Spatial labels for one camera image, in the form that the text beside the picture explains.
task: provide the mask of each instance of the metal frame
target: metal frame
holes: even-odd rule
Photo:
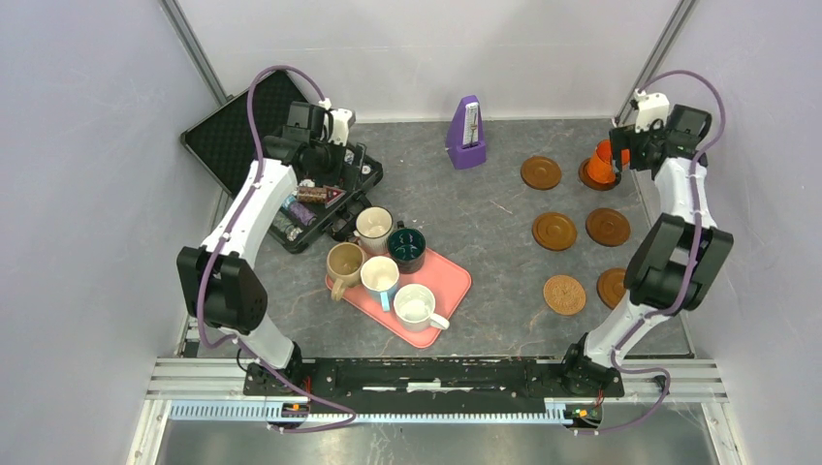
[[[556,360],[539,360],[556,363]],[[666,403],[700,404],[720,465],[745,462],[734,434],[734,418],[725,386],[713,360],[709,359],[628,359],[631,368],[663,366],[672,375]],[[647,375],[625,375],[625,396],[606,398],[605,403],[652,404],[659,387]],[[295,421],[281,415],[282,406],[304,404],[302,396],[251,397],[242,394],[245,374],[232,358],[158,358],[148,385],[141,419],[127,463],[156,463],[166,424],[170,419],[230,421]],[[589,404],[592,398],[546,398],[545,414],[452,415],[452,416],[363,416],[359,423],[494,423],[567,424],[561,415],[567,404]],[[343,414],[313,415],[305,422],[331,422]]]
[[[191,24],[189,24],[188,19],[185,18],[185,14],[180,8],[179,3],[177,3],[176,0],[160,0],[160,5],[163,7],[166,15],[168,15],[174,31],[176,31],[177,36],[191,57],[191,62],[195,68],[197,68],[205,85],[208,86],[208,90],[211,92],[214,100],[216,100],[220,106],[227,104],[229,97],[223,89],[223,84],[220,83],[219,77],[214,73],[211,63],[208,62],[208,57],[206,57],[206,53],[203,51],[203,46],[201,46],[200,41],[197,40],[197,36],[194,34],[194,30],[191,29]]]
[[[653,49],[651,50],[642,71],[637,76],[634,86],[631,87],[628,97],[622,104],[622,108],[619,109],[619,113],[614,118],[615,125],[618,126],[621,122],[627,121],[628,117],[630,117],[633,112],[630,103],[631,99],[633,99],[634,89],[639,88],[642,84],[647,82],[648,79],[652,78],[653,75],[656,74],[656,70],[659,69],[659,65],[662,64],[662,60],[664,60],[665,56],[668,55],[671,45],[674,43],[674,40],[680,33],[685,21],[693,11],[694,6],[696,6],[697,1],[698,0],[680,0],[677,3],[677,6],[674,8],[674,12],[668,19],[668,23],[662,30],[662,34],[659,35],[659,39],[657,39],[656,44],[653,46]]]
[[[633,89],[648,80],[658,69],[668,53],[671,44],[684,22],[696,5],[697,0],[680,0],[668,23],[654,46],[643,70],[637,76],[634,87],[620,109],[615,121],[625,121],[632,111],[629,105]],[[219,105],[229,98],[219,78],[208,63],[197,37],[185,18],[176,0],[160,0],[169,16],[192,62],[203,77],[209,91]],[[222,218],[229,206],[229,196],[221,193],[212,218],[212,226]],[[196,320],[188,318],[180,334],[178,353],[186,344],[198,343],[199,334]],[[555,360],[544,360],[546,363]],[[711,440],[721,465],[741,465],[746,463],[740,453],[734,435],[735,423],[727,393],[712,360],[705,359],[628,359],[630,367],[664,366],[672,374],[670,395],[665,402],[698,403],[702,406],[708,422]],[[160,450],[169,419],[213,419],[213,420],[270,420],[283,419],[279,414],[283,402],[305,403],[301,396],[287,397],[247,397],[242,394],[244,373],[231,358],[158,358],[142,406],[140,422],[135,434],[127,463],[133,465],[154,464]],[[650,375],[626,375],[624,377],[626,395],[621,398],[607,398],[606,403],[650,404],[658,396],[658,386]],[[590,403],[585,398],[547,398],[546,414],[535,416],[451,416],[450,418],[419,418],[412,416],[384,416],[365,418],[372,422],[543,422],[556,423],[551,412],[558,406],[574,403]],[[343,415],[309,416],[307,421],[335,421]]]

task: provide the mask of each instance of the orange cup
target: orange cup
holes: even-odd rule
[[[631,152],[624,149],[621,152],[622,165],[625,166],[631,161]],[[617,180],[617,175],[611,168],[611,141],[603,140],[596,144],[596,150],[586,167],[588,176],[600,184],[611,184]]]

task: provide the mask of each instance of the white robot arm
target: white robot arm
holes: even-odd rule
[[[344,153],[355,115],[348,109],[330,107],[331,102],[326,99],[319,106],[301,104],[300,110],[322,109],[324,133],[328,135],[326,142],[342,146]],[[177,268],[189,314],[196,316],[204,264],[217,244],[224,240],[208,280],[203,309],[205,322],[237,339],[272,367],[283,369],[291,361],[296,345],[266,314],[268,295],[253,268],[274,216],[297,189],[297,176],[293,166],[266,158],[262,175],[255,180],[259,163],[255,160],[251,164],[237,199],[201,247],[183,248],[177,257]]]
[[[682,106],[674,106],[669,116],[668,99],[663,94],[638,92],[635,101],[639,111],[636,124],[611,131],[612,151],[618,159],[617,154],[627,148],[632,169],[651,170],[662,213],[627,267],[627,292],[622,301],[584,338],[585,357],[605,368],[620,365],[653,327],[681,309],[696,308],[733,245],[733,236],[716,228],[708,210],[705,157],[692,165],[696,145],[708,133],[711,116]],[[688,257],[693,259],[693,273],[683,284],[688,279],[687,263],[679,263],[677,253],[687,256],[687,247],[694,240],[699,241],[698,249],[694,257]],[[676,305],[682,286],[686,287],[684,299]]]

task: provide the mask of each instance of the tool organizer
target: tool organizer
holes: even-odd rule
[[[183,146],[203,163],[232,197],[242,188],[254,160],[255,148],[251,128],[248,126],[246,93],[247,91],[232,97],[226,105],[180,135]],[[261,137],[275,133],[286,124],[292,102],[307,100],[287,73],[278,71],[257,84],[254,91],[254,119]],[[383,166],[367,155],[364,144],[349,143],[347,148],[346,159],[350,162],[343,166],[338,187],[345,194],[339,201],[330,206],[303,203],[317,216],[310,226],[302,224],[287,209],[280,208],[283,214],[302,229],[294,240],[289,240],[284,232],[274,227],[269,228],[271,236],[288,252],[298,254],[304,251],[324,233],[337,241],[348,239],[354,233],[357,215],[371,206],[365,193],[382,180]],[[370,170],[363,170],[366,165]]]

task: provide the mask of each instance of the brown coaster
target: brown coaster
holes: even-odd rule
[[[625,268],[611,268],[596,281],[596,293],[608,308],[614,310],[625,295]]]
[[[553,211],[538,216],[531,227],[531,233],[538,244],[556,252],[571,247],[577,240],[574,222],[562,213]]]
[[[588,162],[590,162],[590,158],[584,159],[583,162],[580,164],[580,180],[583,182],[584,185],[590,187],[595,191],[610,191],[611,189],[614,189],[617,186],[617,184],[619,184],[617,181],[608,184],[602,184],[591,179],[591,177],[588,175],[588,171],[586,170],[586,168],[588,168]]]
[[[522,164],[520,176],[528,186],[540,191],[547,191],[559,184],[559,179],[562,178],[562,170],[550,158],[531,157]]]
[[[616,210],[597,208],[585,220],[585,230],[591,239],[607,247],[617,247],[631,236],[631,224]]]
[[[580,313],[585,307],[585,289],[571,276],[553,276],[546,281],[542,294],[548,306],[559,315],[570,317]]]

